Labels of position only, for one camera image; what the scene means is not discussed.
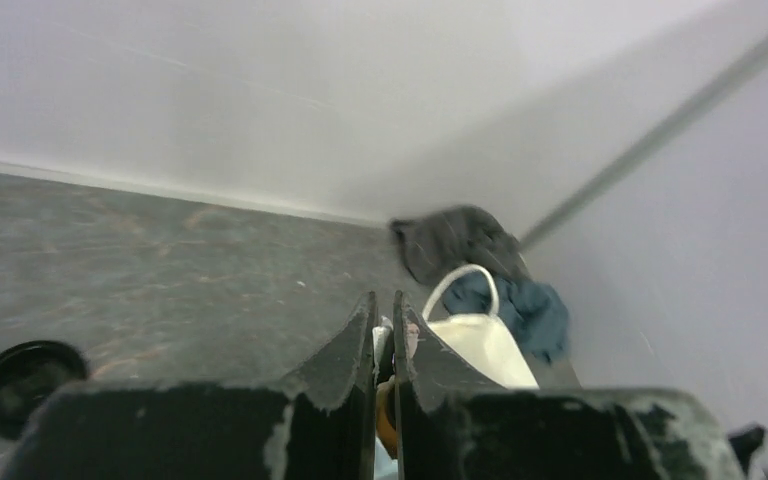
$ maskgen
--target clothing pile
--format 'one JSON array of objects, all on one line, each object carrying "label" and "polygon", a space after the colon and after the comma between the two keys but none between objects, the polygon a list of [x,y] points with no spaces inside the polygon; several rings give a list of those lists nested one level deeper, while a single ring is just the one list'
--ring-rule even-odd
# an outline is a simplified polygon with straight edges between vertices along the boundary
[{"label": "clothing pile", "polygon": [[[533,281],[519,254],[519,242],[489,213],[463,206],[417,220],[394,220],[390,230],[408,272],[423,285],[436,285],[452,270],[477,264],[493,275],[499,317],[523,354],[548,363],[567,345],[569,312],[555,289]],[[481,273],[455,281],[443,294],[452,314],[484,313],[490,285]]]}]

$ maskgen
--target marbled surface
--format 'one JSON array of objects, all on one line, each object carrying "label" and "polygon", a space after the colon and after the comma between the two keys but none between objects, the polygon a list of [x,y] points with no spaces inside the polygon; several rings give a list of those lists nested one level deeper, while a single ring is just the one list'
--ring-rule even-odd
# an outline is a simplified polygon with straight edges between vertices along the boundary
[{"label": "marbled surface", "polygon": [[94,379],[276,377],[396,289],[426,297],[382,230],[0,175],[0,352],[65,341]]}]

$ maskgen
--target wall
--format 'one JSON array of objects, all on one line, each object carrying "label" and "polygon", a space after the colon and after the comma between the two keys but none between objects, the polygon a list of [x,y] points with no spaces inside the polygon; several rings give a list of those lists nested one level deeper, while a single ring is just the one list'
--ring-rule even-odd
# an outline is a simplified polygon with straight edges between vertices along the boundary
[{"label": "wall", "polygon": [[768,69],[527,252],[583,385],[698,395],[768,424]]},{"label": "wall", "polygon": [[0,162],[521,233],[767,32],[768,0],[0,0]]}]

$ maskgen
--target black bowl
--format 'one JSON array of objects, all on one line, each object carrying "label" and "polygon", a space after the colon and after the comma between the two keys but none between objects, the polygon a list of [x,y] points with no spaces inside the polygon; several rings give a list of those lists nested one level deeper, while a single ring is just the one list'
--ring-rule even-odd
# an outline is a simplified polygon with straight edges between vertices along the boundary
[{"label": "black bowl", "polygon": [[86,380],[87,364],[65,343],[39,340],[0,354],[0,436],[15,440],[28,417],[61,385]]}]

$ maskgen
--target white strap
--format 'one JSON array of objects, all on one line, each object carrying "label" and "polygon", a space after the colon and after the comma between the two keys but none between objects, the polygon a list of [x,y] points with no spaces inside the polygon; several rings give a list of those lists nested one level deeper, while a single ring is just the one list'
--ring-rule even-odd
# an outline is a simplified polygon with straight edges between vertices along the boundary
[{"label": "white strap", "polygon": [[438,300],[440,300],[440,297],[443,296],[443,292],[445,292],[446,289],[449,288],[449,286],[451,286],[455,280],[461,278],[467,273],[472,272],[483,273],[484,277],[486,277],[487,281],[490,283],[490,311],[487,312],[487,314],[492,317],[498,317],[499,292],[496,291],[496,282],[493,281],[493,276],[490,275],[490,272],[488,272],[487,269],[481,265],[464,265],[449,272],[449,274],[443,277],[443,280],[440,280],[440,283],[434,287],[434,291],[431,292],[431,296],[429,296],[428,301],[425,302],[425,308],[422,309],[422,318],[424,318],[426,322],[429,322],[430,320],[428,317],[431,316],[431,310],[434,309],[434,305]]}]

